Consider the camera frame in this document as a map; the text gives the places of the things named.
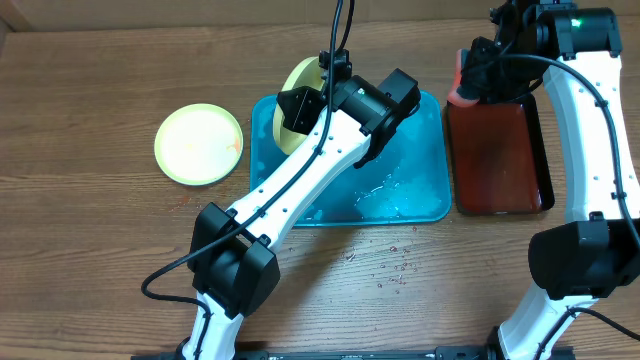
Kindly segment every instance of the wooden table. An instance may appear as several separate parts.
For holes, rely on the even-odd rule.
[[[622,100],[638,166],[640,18],[620,23]],[[348,48],[356,74],[378,83],[400,67],[444,103],[455,51],[492,34],[487,21],[363,24]],[[205,204],[225,207],[247,193],[253,105],[328,42],[328,27],[309,25],[8,35],[0,58],[0,358],[127,359],[171,351],[189,335],[195,308],[149,300],[140,283],[188,251]],[[278,254],[282,280],[239,340],[290,351],[484,343],[531,283],[530,237],[563,223],[560,140],[547,96],[537,98],[553,210],[464,217],[454,207],[432,225],[294,230]],[[198,102],[238,118],[245,156],[224,182],[187,188],[160,172],[153,140],[168,114]],[[405,262],[415,266],[396,270]],[[406,284],[389,281],[400,275]],[[183,267],[155,289],[193,295],[191,279]],[[595,308],[639,330],[639,296],[636,283]],[[580,359],[640,353],[640,344],[586,316],[561,343]]]

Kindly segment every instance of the blue plastic tray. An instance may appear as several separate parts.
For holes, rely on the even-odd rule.
[[[451,187],[440,105],[421,91],[420,110],[404,120],[380,156],[340,174],[297,227],[426,223],[451,209]],[[249,186],[260,186],[287,156],[272,135],[276,96],[258,101],[251,126]]]

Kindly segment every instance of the wood grain surface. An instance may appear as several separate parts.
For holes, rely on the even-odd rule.
[[[637,166],[640,18],[620,23]],[[353,29],[348,48],[356,74],[378,83],[400,67],[444,103],[455,51],[492,33],[480,20],[368,23]],[[253,105],[328,42],[328,27],[314,25],[8,34],[0,58],[0,359],[127,359],[171,351],[189,335],[195,308],[149,300],[140,283],[188,251],[204,205],[225,207],[247,193]],[[560,139],[547,96],[537,99],[554,209],[465,217],[454,206],[431,225],[293,230],[278,254],[282,280],[239,340],[288,351],[484,343],[531,283],[530,237],[563,223]],[[198,102],[237,117],[245,156],[223,182],[187,188],[158,169],[153,141],[168,114]],[[393,281],[399,276],[402,284]],[[191,279],[183,267],[155,290],[193,295]],[[639,296],[636,283],[595,308],[640,330]],[[640,344],[587,317],[561,343],[583,360],[640,353]]]
[[[354,21],[486,19],[505,0],[358,0]],[[640,15],[633,0],[575,0]],[[16,31],[78,31],[249,24],[330,24],[327,0],[0,0]]]

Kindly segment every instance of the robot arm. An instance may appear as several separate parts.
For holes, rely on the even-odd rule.
[[[499,25],[496,39],[478,38],[461,55],[460,67],[470,65],[470,70],[462,71],[449,100],[459,106],[511,101],[528,93],[531,81],[544,79],[562,141],[567,224],[533,237],[529,266],[534,284],[498,329],[498,340],[504,359],[548,359],[575,319],[564,316],[567,310],[588,308],[617,286],[630,284],[640,273],[640,248],[623,219],[602,104],[556,66],[491,59],[509,53],[543,56],[577,70],[597,88],[617,135],[626,208],[637,219],[640,186],[620,104],[622,45],[611,10],[580,11],[571,1],[508,1],[492,12],[492,20]],[[638,221],[633,222],[637,228]]]
[[[326,109],[320,114],[316,126],[307,139],[287,160],[256,190],[236,201],[229,210],[236,212],[234,220],[242,223],[254,211],[278,192],[309,159],[324,128]],[[371,135],[360,132],[361,124],[338,110],[332,116],[329,141],[323,147],[323,154],[313,162],[302,177],[278,199],[264,217],[253,222],[247,231],[255,238],[266,236],[270,239],[268,251],[278,253],[289,230],[320,195],[322,190],[342,171],[355,164],[367,153]],[[198,299],[204,301],[212,312],[212,317],[203,341],[202,359],[229,360],[235,353],[234,344],[242,314],[229,318],[211,295],[198,292]],[[204,329],[204,310],[199,309],[193,327],[191,340],[183,347],[185,359],[193,359],[200,333]]]
[[[299,91],[302,94],[309,90]],[[235,339],[244,317],[257,310],[280,278],[275,254],[295,222],[342,171],[375,158],[420,100],[417,82],[400,70],[395,70],[377,88],[354,76],[336,85],[334,96],[336,109],[322,153],[264,216],[245,229],[242,235],[251,245],[233,239],[188,263],[195,274],[193,285],[198,300],[208,305],[212,316],[207,325],[204,310],[198,310],[190,340],[177,352],[182,359],[233,358]],[[213,203],[201,212],[191,252],[245,222],[293,178],[318,145],[326,111],[327,108],[322,110],[306,140],[261,186],[233,203],[226,212]],[[196,349],[203,331],[205,336],[198,355]]]

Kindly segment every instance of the yellow plastic plate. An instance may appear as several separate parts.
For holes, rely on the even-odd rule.
[[[184,185],[207,185],[227,176],[242,156],[242,129],[225,109],[193,104],[162,123],[155,140],[160,169]]]

